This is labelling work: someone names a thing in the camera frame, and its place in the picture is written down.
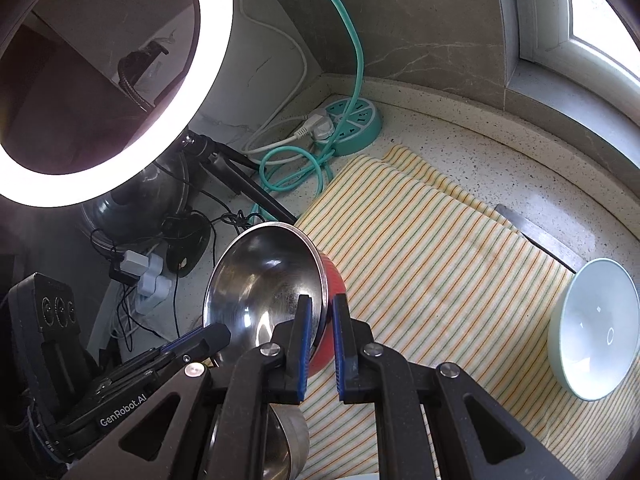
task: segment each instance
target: glowing white ring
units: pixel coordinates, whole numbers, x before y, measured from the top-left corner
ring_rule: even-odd
[[[78,173],[48,175],[27,170],[0,146],[0,194],[25,205],[56,207],[84,202],[147,167],[185,128],[209,93],[231,34],[233,0],[198,0],[200,34],[180,89],[146,132],[122,152]]]

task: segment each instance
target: striped towel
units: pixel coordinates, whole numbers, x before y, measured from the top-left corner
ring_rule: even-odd
[[[298,221],[335,263],[351,315],[409,361],[461,365],[578,478],[604,479],[640,424],[640,360],[609,397],[563,390],[546,354],[571,272],[419,156],[356,156]],[[300,478],[378,470],[373,406],[338,402],[334,364],[302,404],[311,448]]]

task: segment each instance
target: white window frame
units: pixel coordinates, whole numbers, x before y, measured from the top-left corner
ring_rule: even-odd
[[[640,125],[640,80],[601,51],[572,38],[571,0],[517,0],[520,57],[593,91]]]

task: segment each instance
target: teal cable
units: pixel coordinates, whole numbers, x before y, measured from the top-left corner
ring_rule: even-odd
[[[279,148],[275,148],[270,152],[267,152],[261,160],[260,163],[260,180],[265,189],[270,191],[282,192],[282,191],[290,191],[295,189],[297,186],[300,186],[313,172],[318,176],[318,188],[316,190],[316,196],[322,193],[324,188],[324,177],[322,176],[322,168],[324,168],[327,179],[330,182],[334,177],[331,168],[329,168],[328,160],[333,156],[334,150],[332,150],[332,146],[337,140],[340,131],[344,127],[344,123],[347,121],[347,118],[353,113],[353,109],[355,108],[356,103],[358,102],[358,97],[360,96],[360,91],[362,89],[362,78],[364,75],[364,54],[362,52],[362,45],[360,44],[360,38],[358,37],[358,33],[356,32],[355,27],[353,26],[353,22],[349,17],[347,9],[344,8],[341,0],[331,0],[334,4],[336,10],[340,14],[342,22],[349,33],[351,41],[353,42],[353,47],[356,51],[356,81],[353,87],[353,95],[347,105],[344,114],[342,115],[338,125],[335,128],[335,131],[332,133],[331,137],[329,137],[327,143],[324,148],[320,152],[319,155],[313,155],[309,153],[307,150],[303,150],[297,146],[281,146]],[[272,184],[270,182],[270,178],[278,171],[281,166],[277,166],[272,171],[269,172],[268,175],[264,173],[264,169],[267,161],[277,153],[281,153],[284,151],[292,151],[296,153],[300,153],[303,156],[311,161],[311,164],[308,164],[301,170],[286,176],[285,178],[279,180],[277,183]]]

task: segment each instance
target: lamp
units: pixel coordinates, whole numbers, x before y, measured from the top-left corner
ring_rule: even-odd
[[[37,0],[0,0],[5,23],[0,24],[0,53]],[[0,145],[0,194],[25,205],[71,205],[102,195],[151,164],[188,125],[204,101],[226,53],[233,0],[197,0],[200,28],[191,66],[162,111],[151,114],[124,149],[87,170],[43,174],[13,160]]]

